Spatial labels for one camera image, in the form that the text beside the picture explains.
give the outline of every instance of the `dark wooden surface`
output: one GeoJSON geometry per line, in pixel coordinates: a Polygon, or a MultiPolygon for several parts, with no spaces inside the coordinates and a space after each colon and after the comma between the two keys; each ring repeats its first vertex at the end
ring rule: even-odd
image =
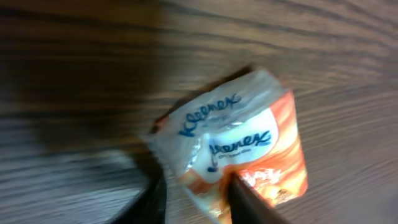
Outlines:
{"type": "MultiPolygon", "coordinates": [[[[394,0],[1,0],[0,223],[104,223],[181,97],[257,63],[295,92],[297,224],[398,223],[394,0]]],[[[169,186],[169,223],[209,223],[169,186]]]]}

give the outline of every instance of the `black object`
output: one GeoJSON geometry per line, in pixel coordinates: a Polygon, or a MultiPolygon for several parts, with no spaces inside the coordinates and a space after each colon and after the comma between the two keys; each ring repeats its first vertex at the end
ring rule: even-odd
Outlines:
{"type": "Polygon", "coordinates": [[[164,224],[166,211],[166,182],[164,176],[122,212],[111,224],[164,224]]]}
{"type": "Polygon", "coordinates": [[[228,189],[233,224],[289,224],[236,174],[228,189]]]}
{"type": "MultiPolygon", "coordinates": [[[[233,224],[289,224],[236,174],[228,187],[228,200],[233,224]]],[[[166,183],[162,176],[111,224],[164,224],[165,209],[166,183]]]]}

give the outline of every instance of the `plastic wrapper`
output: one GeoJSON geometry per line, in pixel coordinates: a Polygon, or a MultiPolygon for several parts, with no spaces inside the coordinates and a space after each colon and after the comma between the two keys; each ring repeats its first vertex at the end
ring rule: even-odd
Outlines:
{"type": "Polygon", "coordinates": [[[231,223],[234,172],[270,206],[307,189],[291,90],[265,70],[225,83],[161,122],[155,150],[215,223],[231,223]]]}

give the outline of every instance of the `tissue packet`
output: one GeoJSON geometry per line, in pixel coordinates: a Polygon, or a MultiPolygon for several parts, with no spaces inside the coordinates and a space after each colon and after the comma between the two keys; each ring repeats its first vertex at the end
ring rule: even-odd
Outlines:
{"type": "Polygon", "coordinates": [[[265,70],[183,105],[161,122],[153,143],[215,223],[231,223],[226,191],[233,172],[270,206],[307,189],[293,93],[265,70]]]}

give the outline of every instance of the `wood grain surface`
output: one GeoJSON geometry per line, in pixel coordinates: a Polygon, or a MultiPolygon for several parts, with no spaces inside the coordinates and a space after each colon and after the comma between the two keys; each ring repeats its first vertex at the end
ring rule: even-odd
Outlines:
{"type": "MultiPolygon", "coordinates": [[[[0,0],[0,223],[106,223],[181,98],[257,64],[296,96],[296,224],[398,223],[398,2],[0,0]]],[[[168,223],[210,223],[169,177],[168,223]]]]}

